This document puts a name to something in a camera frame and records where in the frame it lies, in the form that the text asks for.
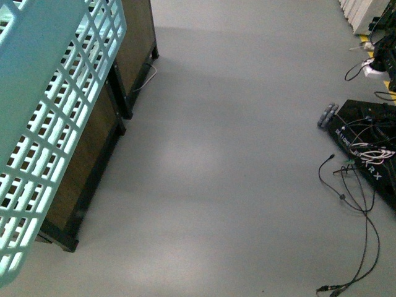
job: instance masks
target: plastic crate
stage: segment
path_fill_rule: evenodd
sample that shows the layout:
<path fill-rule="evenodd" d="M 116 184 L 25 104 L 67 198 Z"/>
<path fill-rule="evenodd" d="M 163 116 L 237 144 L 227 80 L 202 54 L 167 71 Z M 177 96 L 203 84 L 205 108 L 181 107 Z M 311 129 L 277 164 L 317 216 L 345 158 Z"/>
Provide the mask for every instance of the plastic crate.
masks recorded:
<path fill-rule="evenodd" d="M 23 265 L 125 32 L 121 0 L 0 0 L 0 286 Z"/>

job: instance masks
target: epoxy floor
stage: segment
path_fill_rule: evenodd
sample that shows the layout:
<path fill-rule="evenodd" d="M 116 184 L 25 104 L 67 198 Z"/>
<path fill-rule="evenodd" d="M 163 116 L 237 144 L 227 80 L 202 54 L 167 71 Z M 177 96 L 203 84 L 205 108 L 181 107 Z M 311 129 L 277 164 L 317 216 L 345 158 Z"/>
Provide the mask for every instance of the epoxy floor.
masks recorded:
<path fill-rule="evenodd" d="M 345 157 L 316 128 L 360 51 L 336 0 L 152 0 L 160 59 L 74 254 L 35 243 L 3 297 L 306 297 L 345 283 L 364 219 L 319 182 Z M 396 216 L 380 199 L 376 269 L 341 296 L 395 296 Z M 374 260 L 369 236 L 368 268 Z"/>

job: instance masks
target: black metal frame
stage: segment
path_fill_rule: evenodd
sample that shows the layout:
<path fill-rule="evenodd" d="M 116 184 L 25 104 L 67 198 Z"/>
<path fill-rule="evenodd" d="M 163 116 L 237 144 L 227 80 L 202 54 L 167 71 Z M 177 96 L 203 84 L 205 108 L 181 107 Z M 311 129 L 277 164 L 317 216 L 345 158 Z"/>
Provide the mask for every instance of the black metal frame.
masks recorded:
<path fill-rule="evenodd" d="M 137 90 L 141 85 L 144 84 L 151 68 L 150 65 L 154 62 L 154 60 L 160 57 L 156 41 L 153 43 L 148 53 L 149 54 L 145 58 L 144 63 L 137 75 L 137 78 L 134 81 L 131 89 L 128 91 L 128 94 L 125 90 L 121 74 L 119 73 L 116 59 L 114 60 L 113 67 L 109 72 L 108 80 L 114 90 L 114 93 L 116 94 L 116 103 L 119 106 L 119 112 L 124 119 L 132 119 L 133 107 L 140 93 L 140 90 L 135 90 Z"/>

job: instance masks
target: cable connector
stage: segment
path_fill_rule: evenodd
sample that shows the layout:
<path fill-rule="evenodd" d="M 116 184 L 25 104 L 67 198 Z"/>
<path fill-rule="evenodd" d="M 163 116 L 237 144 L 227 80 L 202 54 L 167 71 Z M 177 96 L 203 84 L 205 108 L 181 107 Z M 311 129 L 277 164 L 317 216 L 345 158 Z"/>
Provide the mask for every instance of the cable connector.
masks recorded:
<path fill-rule="evenodd" d="M 321 286 L 319 289 L 316 289 L 317 292 L 326 292 L 326 291 L 332 291 L 335 289 L 340 288 L 340 286 Z"/>
<path fill-rule="evenodd" d="M 340 294 L 341 294 L 342 292 L 344 292 L 347 288 L 348 288 L 347 286 L 343 286 L 343 287 L 341 287 L 341 288 L 335 289 L 335 290 L 333 291 L 333 293 L 330 294 L 329 297 L 337 297 L 337 296 L 340 296 Z"/>

